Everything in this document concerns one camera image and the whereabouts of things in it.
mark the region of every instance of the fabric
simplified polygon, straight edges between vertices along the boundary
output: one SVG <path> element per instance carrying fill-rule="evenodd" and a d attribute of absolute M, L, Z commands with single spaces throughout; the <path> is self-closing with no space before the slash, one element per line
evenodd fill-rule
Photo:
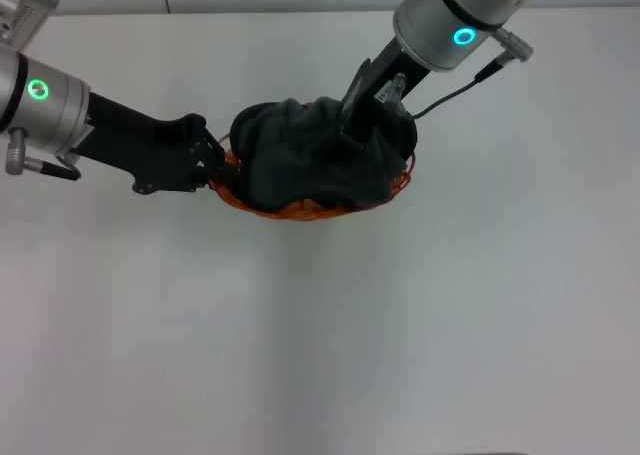
<path fill-rule="evenodd" d="M 394 178 L 406 169 L 417 141 L 415 124 L 389 115 L 362 147 L 342 133 L 342 104 L 321 98 L 250 107 L 231 128 L 242 170 L 234 195 L 275 213 L 300 200 L 332 208 L 370 208 L 391 199 Z"/>

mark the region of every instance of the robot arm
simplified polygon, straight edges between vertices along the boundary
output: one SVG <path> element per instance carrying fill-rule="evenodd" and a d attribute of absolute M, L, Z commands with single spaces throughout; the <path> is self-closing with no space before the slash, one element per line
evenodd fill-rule
<path fill-rule="evenodd" d="M 33 37 L 58 1 L 0 0 L 2 27 L 8 27 L 0 36 L 0 132 L 10 139 L 6 171 L 75 180 L 74 163 L 84 156 L 131 173 L 140 194 L 193 192 L 222 179 L 225 153 L 202 117 L 154 120 L 14 51 Z M 405 0 L 394 15 L 395 38 L 361 66 L 342 102 L 342 133 L 362 147 L 385 113 L 418 118 L 406 114 L 402 99 L 430 72 L 456 68 L 488 38 L 505 52 L 474 84 L 514 59 L 527 60 L 531 47 L 502 28 L 526 1 Z M 26 146 L 54 154 L 62 166 L 27 157 Z"/>

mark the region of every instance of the green led ring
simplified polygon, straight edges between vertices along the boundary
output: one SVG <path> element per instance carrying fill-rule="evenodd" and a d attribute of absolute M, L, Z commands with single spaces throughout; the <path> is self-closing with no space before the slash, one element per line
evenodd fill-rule
<path fill-rule="evenodd" d="M 42 87 L 42 93 L 38 93 L 36 91 L 36 85 L 40 85 Z M 36 100 L 44 100 L 49 96 L 49 86 L 42 80 L 31 80 L 31 82 L 29 82 L 27 90 L 29 91 L 29 95 L 31 95 Z"/>

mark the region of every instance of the orange basket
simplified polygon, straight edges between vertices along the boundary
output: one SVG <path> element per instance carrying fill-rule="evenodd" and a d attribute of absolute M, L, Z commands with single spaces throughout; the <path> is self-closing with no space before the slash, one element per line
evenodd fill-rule
<path fill-rule="evenodd" d="M 219 140 L 219 143 L 222 145 L 222 142 L 226 141 L 229 138 L 229 135 L 225 135 Z M 242 168 L 242 162 L 234 155 L 231 151 L 231 148 L 227 150 L 225 156 L 227 162 L 232 165 Z M 391 202 L 395 197 L 400 194 L 411 182 L 411 173 L 416 165 L 416 155 L 415 153 L 411 156 L 411 163 L 409 168 L 400 174 L 400 176 L 396 177 L 393 180 L 392 188 L 391 188 Z M 322 205 L 312 201 L 312 200 L 301 200 L 296 203 L 292 203 L 288 207 L 280 210 L 277 213 L 266 213 L 255 210 L 249 206 L 247 206 L 244 202 L 238 200 L 233 196 L 231 190 L 221 182 L 214 182 L 213 180 L 209 180 L 209 186 L 212 190 L 215 190 L 218 196 L 227 204 L 231 205 L 234 208 L 238 208 L 240 210 L 244 210 L 245 212 L 255 213 L 256 215 L 263 218 L 270 218 L 272 220 L 292 220 L 295 222 L 312 222 L 314 220 L 323 220 L 326 218 L 336 218 L 341 217 L 343 215 L 348 215 L 350 213 L 356 212 L 364 212 L 367 210 L 373 210 L 373 208 L 364 208 L 360 210 L 346 210 L 342 207 L 327 209 Z"/>

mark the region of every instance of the white table surface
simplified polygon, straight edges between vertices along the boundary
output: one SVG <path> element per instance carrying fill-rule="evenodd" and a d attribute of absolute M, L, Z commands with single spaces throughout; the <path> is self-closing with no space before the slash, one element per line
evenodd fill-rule
<path fill-rule="evenodd" d="M 137 196 L 91 160 L 2 174 L 0 453 L 640 453 L 639 25 L 518 14 L 535 57 L 422 120 L 413 183 L 365 214 Z M 391 36 L 390 13 L 61 17 L 29 54 L 222 136 L 342 97 Z"/>

